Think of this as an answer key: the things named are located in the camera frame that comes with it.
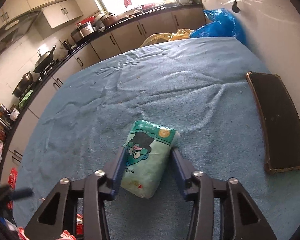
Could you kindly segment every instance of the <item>stainless steel pot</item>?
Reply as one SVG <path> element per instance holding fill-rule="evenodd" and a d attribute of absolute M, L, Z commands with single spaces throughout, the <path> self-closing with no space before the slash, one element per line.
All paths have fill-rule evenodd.
<path fill-rule="evenodd" d="M 19 98 L 26 91 L 27 87 L 30 86 L 33 82 L 33 77 L 30 71 L 23 75 L 22 79 L 14 89 L 12 95 Z"/>
<path fill-rule="evenodd" d="M 84 37 L 88 36 L 90 33 L 93 33 L 96 29 L 92 26 L 91 22 L 77 27 L 73 32 L 71 32 L 71 37 L 75 43 L 82 40 Z"/>

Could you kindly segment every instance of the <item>snack bag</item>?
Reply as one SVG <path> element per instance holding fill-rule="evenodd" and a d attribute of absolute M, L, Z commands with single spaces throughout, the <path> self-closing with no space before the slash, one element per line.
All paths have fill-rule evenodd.
<path fill-rule="evenodd" d="M 136 121 L 125 147 L 126 168 L 121 187 L 138 197 L 151 198 L 166 167 L 178 131 L 147 121 Z"/>

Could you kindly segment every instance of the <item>pot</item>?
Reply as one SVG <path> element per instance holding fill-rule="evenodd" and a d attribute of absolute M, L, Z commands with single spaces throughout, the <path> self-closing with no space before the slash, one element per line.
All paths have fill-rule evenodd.
<path fill-rule="evenodd" d="M 20 82 L 14 89 L 12 95 L 14 95 L 17 98 L 21 97 L 22 94 L 26 91 L 27 87 L 32 84 L 32 82 L 33 82 L 33 76 L 29 71 L 28 73 L 23 75 Z"/>
<path fill-rule="evenodd" d="M 47 51 L 45 54 L 39 54 L 39 59 L 35 63 L 34 73 L 41 73 L 53 60 L 53 51 L 56 49 L 57 45 L 54 45 L 51 51 Z"/>
<path fill-rule="evenodd" d="M 114 15 L 114 14 L 111 14 L 111 15 L 108 15 L 107 17 L 105 17 L 103 20 L 102 20 L 102 23 L 104 24 L 104 26 L 106 28 L 109 28 L 111 27 L 112 25 L 115 25 L 118 23 L 118 18 Z"/>
<path fill-rule="evenodd" d="M 78 43 L 80 40 L 88 36 L 90 33 L 93 33 L 95 30 L 96 29 L 93 28 L 91 22 L 87 22 L 77 27 L 73 32 L 71 32 L 70 36 L 75 43 Z"/>

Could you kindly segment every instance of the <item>plastic bag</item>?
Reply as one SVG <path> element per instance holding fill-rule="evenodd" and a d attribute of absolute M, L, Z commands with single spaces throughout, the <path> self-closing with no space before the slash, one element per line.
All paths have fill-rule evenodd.
<path fill-rule="evenodd" d="M 190 38 L 199 37 L 234 37 L 246 45 L 246 35 L 240 22 L 228 10 L 203 10 L 206 17 L 213 21 L 190 34 Z"/>
<path fill-rule="evenodd" d="M 167 41 L 176 41 L 176 40 L 183 40 L 183 39 L 189 39 L 190 33 L 193 32 L 193 30 L 189 29 L 179 29 L 177 33 L 158 33 L 153 34 L 150 37 L 148 37 L 140 46 L 145 47 L 153 44 L 158 44 L 162 42 Z"/>

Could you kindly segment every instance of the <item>wok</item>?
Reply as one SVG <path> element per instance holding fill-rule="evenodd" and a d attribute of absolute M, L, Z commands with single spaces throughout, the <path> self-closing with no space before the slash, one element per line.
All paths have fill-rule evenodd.
<path fill-rule="evenodd" d="M 46 69 L 46 67 L 52 62 L 53 60 L 53 51 L 56 49 L 57 45 L 54 45 L 51 51 L 47 51 L 45 54 L 39 54 L 39 59 L 35 63 L 34 73 L 41 73 Z"/>

